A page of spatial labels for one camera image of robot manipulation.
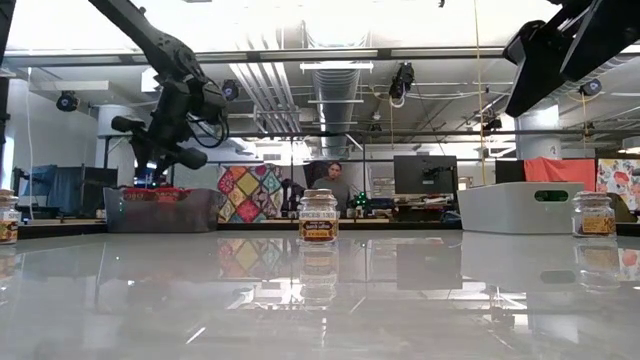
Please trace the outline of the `orange cloth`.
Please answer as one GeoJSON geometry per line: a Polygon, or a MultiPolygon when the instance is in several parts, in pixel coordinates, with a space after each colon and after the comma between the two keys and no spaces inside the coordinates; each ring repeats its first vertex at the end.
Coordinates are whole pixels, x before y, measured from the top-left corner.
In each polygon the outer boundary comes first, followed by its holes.
{"type": "Polygon", "coordinates": [[[580,182],[586,187],[595,183],[596,167],[593,159],[549,159],[538,157],[524,161],[528,182],[580,182]]]}

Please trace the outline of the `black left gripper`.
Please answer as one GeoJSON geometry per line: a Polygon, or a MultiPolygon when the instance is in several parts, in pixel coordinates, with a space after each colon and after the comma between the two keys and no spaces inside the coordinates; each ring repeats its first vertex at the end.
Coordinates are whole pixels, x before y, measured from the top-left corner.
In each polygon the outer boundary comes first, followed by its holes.
{"type": "Polygon", "coordinates": [[[207,155],[196,148],[184,148],[181,143],[188,140],[192,131],[187,122],[187,108],[157,108],[151,113],[152,121],[144,129],[132,133],[135,165],[134,181],[143,181],[146,186],[156,187],[166,177],[164,172],[179,163],[197,170],[207,162],[207,155]]]}

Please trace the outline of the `person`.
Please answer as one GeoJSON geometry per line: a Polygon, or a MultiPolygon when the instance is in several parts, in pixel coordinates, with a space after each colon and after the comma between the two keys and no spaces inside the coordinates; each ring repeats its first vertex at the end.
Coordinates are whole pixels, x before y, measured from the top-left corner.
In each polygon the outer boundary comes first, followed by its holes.
{"type": "Polygon", "coordinates": [[[341,174],[342,165],[338,162],[332,162],[328,167],[328,175],[317,179],[312,188],[330,190],[337,200],[336,209],[345,214],[350,200],[350,186],[342,180],[341,174]]]}

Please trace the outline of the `white plastic bin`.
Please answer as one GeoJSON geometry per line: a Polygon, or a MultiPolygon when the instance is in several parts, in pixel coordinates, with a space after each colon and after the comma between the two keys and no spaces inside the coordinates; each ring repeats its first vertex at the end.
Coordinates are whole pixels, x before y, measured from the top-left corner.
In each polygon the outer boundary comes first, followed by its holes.
{"type": "Polygon", "coordinates": [[[460,190],[466,231],[541,235],[569,234],[576,182],[509,182],[460,190]]]}

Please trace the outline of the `black flat panel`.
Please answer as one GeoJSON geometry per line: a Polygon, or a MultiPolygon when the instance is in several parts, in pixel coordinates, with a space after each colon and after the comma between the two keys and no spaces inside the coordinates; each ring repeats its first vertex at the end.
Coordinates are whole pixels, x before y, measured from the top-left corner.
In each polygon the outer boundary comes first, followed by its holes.
{"type": "Polygon", "coordinates": [[[495,181],[497,184],[525,182],[524,161],[497,160],[495,162],[495,181]]]}

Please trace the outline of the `black aluminium table frame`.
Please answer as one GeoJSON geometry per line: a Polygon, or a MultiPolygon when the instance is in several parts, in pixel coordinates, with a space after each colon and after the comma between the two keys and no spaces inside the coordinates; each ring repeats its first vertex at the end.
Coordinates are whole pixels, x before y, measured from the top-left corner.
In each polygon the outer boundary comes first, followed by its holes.
{"type": "MultiPolygon", "coordinates": [[[[293,231],[297,230],[295,223],[224,223],[217,226],[220,231],[293,231]]],[[[409,230],[461,230],[460,224],[442,223],[342,223],[341,230],[353,231],[409,231],[409,230]]],[[[53,238],[63,236],[79,236],[89,234],[108,233],[105,223],[52,223],[20,226],[19,240],[53,238]]],[[[640,238],[640,224],[618,223],[619,236],[640,238]]]]}

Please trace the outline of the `white round column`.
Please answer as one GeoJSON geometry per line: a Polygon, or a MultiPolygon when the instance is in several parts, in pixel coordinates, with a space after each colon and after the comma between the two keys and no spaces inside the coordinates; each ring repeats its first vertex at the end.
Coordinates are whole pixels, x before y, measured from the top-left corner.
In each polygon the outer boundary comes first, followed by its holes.
{"type": "Polygon", "coordinates": [[[118,185],[132,185],[135,175],[135,157],[129,138],[112,129],[111,122],[116,116],[135,118],[135,111],[123,105],[102,105],[98,110],[98,130],[95,165],[100,168],[116,169],[118,185]]]}
{"type": "MultiPolygon", "coordinates": [[[[557,105],[532,109],[514,119],[516,130],[559,130],[560,118],[557,105]]],[[[561,138],[557,134],[516,135],[516,157],[528,160],[538,157],[561,158],[561,138]]]]}

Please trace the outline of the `black overhead frame bar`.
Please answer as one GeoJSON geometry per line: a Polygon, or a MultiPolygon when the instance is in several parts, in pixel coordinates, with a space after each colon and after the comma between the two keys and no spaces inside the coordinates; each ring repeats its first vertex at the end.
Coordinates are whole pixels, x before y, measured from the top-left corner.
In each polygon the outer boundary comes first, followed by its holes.
{"type": "MultiPolygon", "coordinates": [[[[202,64],[308,62],[308,61],[392,61],[500,59],[501,47],[415,47],[415,48],[330,48],[199,52],[202,64]]],[[[9,51],[4,64],[9,67],[72,67],[144,65],[141,52],[73,53],[9,51]]]]}

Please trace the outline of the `glass spice jar cork lid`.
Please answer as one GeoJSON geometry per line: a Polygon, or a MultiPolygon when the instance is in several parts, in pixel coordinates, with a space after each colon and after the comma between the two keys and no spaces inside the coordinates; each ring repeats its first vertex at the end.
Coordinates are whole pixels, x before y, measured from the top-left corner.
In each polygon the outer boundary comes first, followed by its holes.
{"type": "Polygon", "coordinates": [[[582,191],[572,199],[575,237],[613,237],[616,235],[615,211],[606,193],[582,191]]]}
{"type": "Polygon", "coordinates": [[[0,245],[15,244],[18,240],[21,213],[16,210],[19,198],[12,190],[0,189],[0,245]]]}
{"type": "Polygon", "coordinates": [[[299,204],[299,235],[309,243],[333,242],[338,237],[337,200],[330,189],[307,189],[299,204]]]}

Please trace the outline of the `floral patterned cloth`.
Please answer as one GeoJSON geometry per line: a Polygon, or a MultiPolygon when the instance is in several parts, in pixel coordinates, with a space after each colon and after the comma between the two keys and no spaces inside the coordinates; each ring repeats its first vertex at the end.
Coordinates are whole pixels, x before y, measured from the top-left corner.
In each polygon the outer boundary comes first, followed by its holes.
{"type": "Polygon", "coordinates": [[[596,190],[617,194],[631,211],[640,211],[640,160],[599,159],[596,190]]]}

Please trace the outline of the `dark grey plastic bin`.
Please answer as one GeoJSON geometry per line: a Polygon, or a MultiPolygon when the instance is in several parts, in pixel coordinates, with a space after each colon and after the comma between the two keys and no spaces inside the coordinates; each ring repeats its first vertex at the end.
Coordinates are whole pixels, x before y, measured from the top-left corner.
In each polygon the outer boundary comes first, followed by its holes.
{"type": "Polygon", "coordinates": [[[114,233],[204,233],[217,228],[223,195],[191,189],[178,202],[125,201],[122,189],[103,189],[107,229],[114,233]]]}

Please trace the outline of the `black computer monitor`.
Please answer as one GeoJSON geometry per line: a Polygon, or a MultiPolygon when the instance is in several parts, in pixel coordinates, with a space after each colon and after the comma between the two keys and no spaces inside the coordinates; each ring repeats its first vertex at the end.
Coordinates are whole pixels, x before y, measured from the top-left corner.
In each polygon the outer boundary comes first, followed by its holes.
{"type": "Polygon", "coordinates": [[[458,189],[455,156],[395,156],[393,168],[396,194],[455,194],[458,189]]]}

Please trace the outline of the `colourful patchwork quilt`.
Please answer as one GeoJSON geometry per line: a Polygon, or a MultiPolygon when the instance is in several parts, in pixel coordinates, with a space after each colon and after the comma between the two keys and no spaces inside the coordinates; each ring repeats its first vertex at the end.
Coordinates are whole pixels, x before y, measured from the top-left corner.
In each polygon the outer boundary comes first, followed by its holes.
{"type": "Polygon", "coordinates": [[[280,215],[282,169],[273,164],[222,167],[217,190],[223,195],[220,223],[260,223],[280,215]]]}

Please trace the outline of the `silver ventilation duct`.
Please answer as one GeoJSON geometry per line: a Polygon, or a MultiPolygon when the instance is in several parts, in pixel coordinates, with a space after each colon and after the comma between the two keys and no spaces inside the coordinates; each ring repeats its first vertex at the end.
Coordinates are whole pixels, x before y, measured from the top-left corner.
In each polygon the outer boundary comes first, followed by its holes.
{"type": "Polygon", "coordinates": [[[351,118],[360,80],[356,69],[322,69],[313,73],[321,131],[335,136],[321,138],[321,152],[326,158],[345,157],[348,139],[344,133],[351,118]]]}

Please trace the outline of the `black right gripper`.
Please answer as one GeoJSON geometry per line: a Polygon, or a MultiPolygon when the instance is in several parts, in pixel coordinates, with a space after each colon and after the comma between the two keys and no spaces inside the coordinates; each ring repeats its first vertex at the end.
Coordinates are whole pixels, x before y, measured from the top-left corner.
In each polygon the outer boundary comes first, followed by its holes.
{"type": "Polygon", "coordinates": [[[560,73],[581,80],[640,39],[640,0],[547,1],[559,10],[516,65],[505,110],[514,118],[558,89],[565,82],[560,73]],[[566,57],[565,44],[571,44],[566,57]]]}

